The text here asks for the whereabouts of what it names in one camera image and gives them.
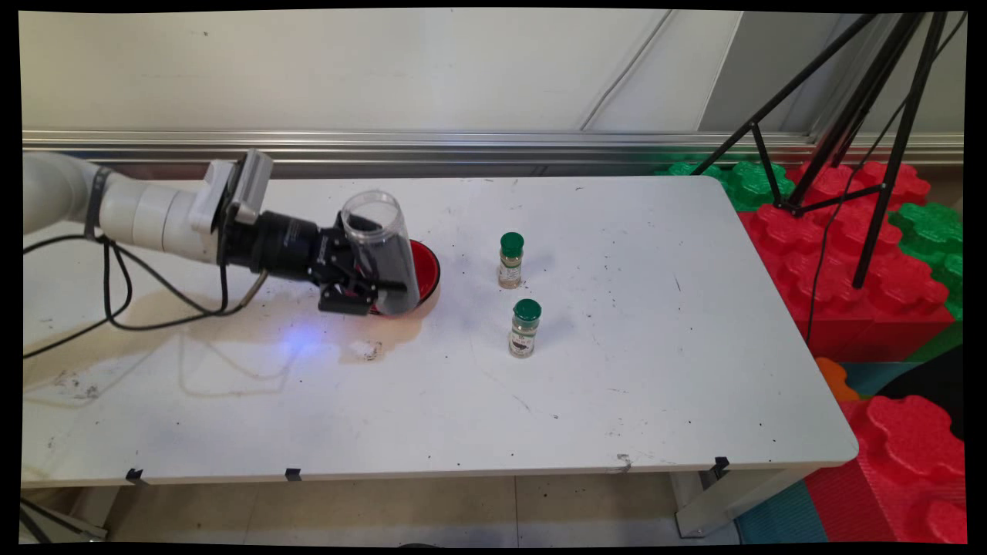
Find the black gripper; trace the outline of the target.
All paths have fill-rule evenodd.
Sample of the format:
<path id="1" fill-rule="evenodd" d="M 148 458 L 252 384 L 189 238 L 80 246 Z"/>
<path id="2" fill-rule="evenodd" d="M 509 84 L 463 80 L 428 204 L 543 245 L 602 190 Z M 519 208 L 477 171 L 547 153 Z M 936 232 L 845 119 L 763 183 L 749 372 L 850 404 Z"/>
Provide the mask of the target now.
<path id="1" fill-rule="evenodd" d="M 358 214 L 336 214 L 334 225 L 265 211 L 253 224 L 224 229 L 224 263 L 320 288 L 318 309 L 349 315 L 383 315 L 387 294 L 406 294 L 404 281 L 368 277 L 339 251 L 345 239 L 355 260 L 382 260 L 384 226 Z"/>

